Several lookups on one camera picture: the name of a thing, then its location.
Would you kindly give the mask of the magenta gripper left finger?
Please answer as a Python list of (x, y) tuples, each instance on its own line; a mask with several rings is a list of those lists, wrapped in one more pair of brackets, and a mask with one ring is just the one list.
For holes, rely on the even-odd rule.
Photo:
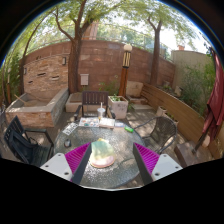
[(41, 169), (79, 185), (91, 152), (91, 143), (86, 143), (66, 154), (55, 154)]

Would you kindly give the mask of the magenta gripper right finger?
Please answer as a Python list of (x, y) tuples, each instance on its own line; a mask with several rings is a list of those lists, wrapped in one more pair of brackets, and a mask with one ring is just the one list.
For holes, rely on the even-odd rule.
[(168, 154), (159, 155), (138, 143), (133, 144), (133, 154), (145, 185), (182, 169)]

